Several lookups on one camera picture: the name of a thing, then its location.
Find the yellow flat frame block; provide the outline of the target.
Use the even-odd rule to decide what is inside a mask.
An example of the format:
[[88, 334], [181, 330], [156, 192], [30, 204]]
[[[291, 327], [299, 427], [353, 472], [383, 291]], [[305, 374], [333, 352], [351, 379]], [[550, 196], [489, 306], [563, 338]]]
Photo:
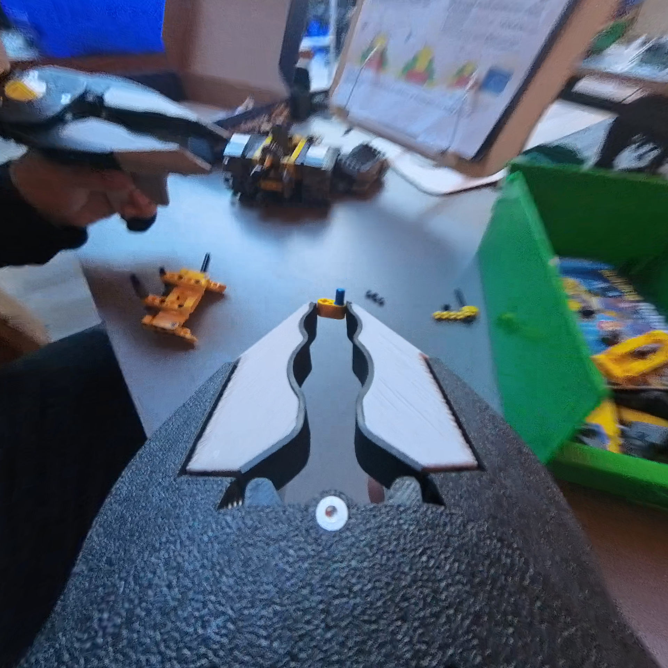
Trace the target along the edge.
[[606, 380], [629, 385], [667, 366], [667, 333], [653, 330], [626, 339], [594, 355], [592, 361]]

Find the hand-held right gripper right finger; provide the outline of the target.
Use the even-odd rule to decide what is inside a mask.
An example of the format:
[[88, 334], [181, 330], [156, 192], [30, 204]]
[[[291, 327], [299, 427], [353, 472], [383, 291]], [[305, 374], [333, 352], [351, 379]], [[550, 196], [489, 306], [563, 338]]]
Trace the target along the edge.
[[347, 304], [346, 316], [363, 438], [415, 472], [477, 469], [427, 356], [357, 304]]

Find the grey desk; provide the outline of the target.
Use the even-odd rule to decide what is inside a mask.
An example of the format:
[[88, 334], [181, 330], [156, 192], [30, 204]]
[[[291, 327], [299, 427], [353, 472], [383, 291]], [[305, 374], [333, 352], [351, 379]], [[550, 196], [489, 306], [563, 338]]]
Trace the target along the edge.
[[[121, 221], [93, 227], [79, 252], [145, 432], [150, 436], [222, 363], [242, 352], [306, 302], [346, 297], [428, 355], [441, 359], [500, 411], [475, 258], [497, 190], [445, 198], [418, 192], [390, 171], [367, 200], [347, 200], [320, 215], [282, 206], [274, 212], [230, 197], [215, 175], [174, 176], [171, 205], [144, 234]], [[143, 309], [129, 282], [136, 273], [153, 291], [159, 267], [210, 270], [226, 296], [198, 309], [195, 349], [140, 325]], [[470, 325], [435, 323], [454, 289], [481, 309]], [[386, 299], [365, 299], [367, 290]], [[344, 321], [319, 319], [313, 371], [303, 386], [311, 455], [285, 499], [302, 502], [325, 489], [369, 503], [367, 478], [353, 448], [359, 383]], [[639, 638], [667, 666], [667, 512], [629, 504], [556, 481], [587, 533], [606, 586]]]

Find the instruction sheet on stand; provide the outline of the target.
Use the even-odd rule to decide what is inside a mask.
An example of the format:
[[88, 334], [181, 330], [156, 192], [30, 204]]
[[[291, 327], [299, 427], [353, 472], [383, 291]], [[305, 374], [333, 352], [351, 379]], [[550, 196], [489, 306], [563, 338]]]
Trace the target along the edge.
[[[357, 4], [349, 31], [355, 24], [362, 2]], [[473, 160], [465, 160], [452, 153], [428, 154], [413, 144], [387, 136], [369, 123], [350, 121], [347, 114], [334, 108], [331, 102], [330, 111], [351, 127], [401, 146], [401, 151], [390, 157], [391, 170], [423, 194], [442, 197], [493, 184], [504, 176], [507, 163], [525, 148], [542, 116], [558, 98], [582, 62], [590, 43], [611, 18], [618, 4], [618, 1], [574, 1], [572, 12], [553, 38], [537, 72], [493, 133], [491, 141]], [[341, 57], [346, 54], [348, 40], [349, 32]], [[329, 93], [337, 82], [338, 72], [339, 64]]]

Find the black yellow toy block vehicle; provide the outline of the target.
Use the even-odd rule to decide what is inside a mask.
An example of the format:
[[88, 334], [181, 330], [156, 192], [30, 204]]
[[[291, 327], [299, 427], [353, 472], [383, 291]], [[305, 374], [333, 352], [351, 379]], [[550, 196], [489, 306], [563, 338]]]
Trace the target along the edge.
[[234, 133], [221, 155], [222, 173], [245, 204], [328, 207], [342, 155], [316, 136], [274, 125], [268, 134]]

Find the black device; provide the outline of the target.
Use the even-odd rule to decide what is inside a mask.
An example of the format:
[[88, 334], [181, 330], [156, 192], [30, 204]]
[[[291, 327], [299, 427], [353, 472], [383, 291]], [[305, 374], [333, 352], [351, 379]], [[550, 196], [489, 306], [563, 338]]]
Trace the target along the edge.
[[296, 65], [290, 86], [290, 115], [293, 122], [302, 122], [313, 113], [311, 75], [306, 65]]

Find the person's left hand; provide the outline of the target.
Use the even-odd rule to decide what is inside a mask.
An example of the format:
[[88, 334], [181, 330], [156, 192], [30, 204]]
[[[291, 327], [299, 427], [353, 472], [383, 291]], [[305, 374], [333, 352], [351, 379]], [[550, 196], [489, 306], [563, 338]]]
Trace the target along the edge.
[[9, 175], [22, 198], [58, 225], [87, 227], [113, 215], [149, 219], [157, 213], [122, 171], [57, 164], [27, 152], [11, 163]]

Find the brown cardboard box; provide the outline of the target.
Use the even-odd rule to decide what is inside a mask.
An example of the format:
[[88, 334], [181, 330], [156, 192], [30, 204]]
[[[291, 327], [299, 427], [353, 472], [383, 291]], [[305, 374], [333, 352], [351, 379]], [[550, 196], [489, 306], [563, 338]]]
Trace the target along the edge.
[[166, 1], [162, 40], [186, 99], [231, 109], [286, 98], [279, 60], [291, 1]]

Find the green storage bin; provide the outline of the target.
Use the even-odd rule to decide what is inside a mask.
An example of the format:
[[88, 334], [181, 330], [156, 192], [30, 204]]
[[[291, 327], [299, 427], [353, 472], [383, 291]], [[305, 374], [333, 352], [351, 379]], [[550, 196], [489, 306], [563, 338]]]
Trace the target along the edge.
[[558, 478], [666, 511], [666, 463], [574, 440], [609, 389], [566, 299], [569, 259], [611, 266], [667, 318], [667, 181], [516, 161], [478, 249], [507, 422]]

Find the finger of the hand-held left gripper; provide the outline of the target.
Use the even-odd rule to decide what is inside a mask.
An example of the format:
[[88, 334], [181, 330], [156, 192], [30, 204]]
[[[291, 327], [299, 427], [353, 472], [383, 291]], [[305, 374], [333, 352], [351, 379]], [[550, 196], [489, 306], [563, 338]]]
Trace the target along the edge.
[[151, 89], [108, 89], [101, 99], [104, 119], [200, 157], [212, 158], [231, 137], [227, 130]]
[[137, 134], [110, 121], [74, 120], [56, 131], [58, 157], [134, 174], [205, 174], [211, 163], [172, 141]]

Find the person's dark clothed body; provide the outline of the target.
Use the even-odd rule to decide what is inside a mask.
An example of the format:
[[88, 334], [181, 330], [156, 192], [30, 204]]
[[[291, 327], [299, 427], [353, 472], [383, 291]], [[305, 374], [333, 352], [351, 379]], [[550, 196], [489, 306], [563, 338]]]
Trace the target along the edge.
[[146, 434], [102, 325], [1, 368], [1, 666], [59, 598]]

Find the person's left forearm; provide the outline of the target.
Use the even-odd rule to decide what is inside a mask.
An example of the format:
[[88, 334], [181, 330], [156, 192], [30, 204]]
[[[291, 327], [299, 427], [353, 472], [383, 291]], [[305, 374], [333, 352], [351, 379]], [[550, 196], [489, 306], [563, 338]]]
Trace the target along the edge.
[[26, 202], [12, 183], [12, 162], [1, 165], [1, 267], [44, 265], [88, 241], [88, 231], [57, 226]]

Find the small black yellow block assembly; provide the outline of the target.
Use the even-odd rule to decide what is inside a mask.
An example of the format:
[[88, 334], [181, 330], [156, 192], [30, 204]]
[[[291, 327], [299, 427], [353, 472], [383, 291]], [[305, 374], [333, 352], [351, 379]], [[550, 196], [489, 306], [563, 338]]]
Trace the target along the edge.
[[335, 296], [330, 298], [319, 298], [316, 302], [316, 311], [318, 317], [343, 320], [347, 315], [347, 302], [345, 298], [345, 289], [337, 288]]

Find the dark wooden workbench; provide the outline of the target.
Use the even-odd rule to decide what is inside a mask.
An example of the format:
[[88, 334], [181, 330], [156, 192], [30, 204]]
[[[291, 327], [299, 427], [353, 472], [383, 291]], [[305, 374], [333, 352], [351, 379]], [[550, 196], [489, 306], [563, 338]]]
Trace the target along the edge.
[[638, 96], [667, 97], [667, 80], [647, 78], [581, 65], [568, 79], [558, 99], [604, 112], [618, 112]]

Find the yellow block frame assembly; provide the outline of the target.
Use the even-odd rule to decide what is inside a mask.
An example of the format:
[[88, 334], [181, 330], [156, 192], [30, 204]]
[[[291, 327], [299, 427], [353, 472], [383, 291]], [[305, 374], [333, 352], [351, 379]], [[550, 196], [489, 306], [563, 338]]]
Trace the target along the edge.
[[158, 295], [150, 293], [136, 273], [129, 274], [132, 289], [145, 310], [142, 328], [196, 347], [198, 338], [187, 326], [189, 319], [205, 296], [222, 297], [227, 290], [224, 283], [211, 279], [210, 262], [211, 254], [207, 252], [198, 269], [167, 271], [160, 267], [162, 293]]

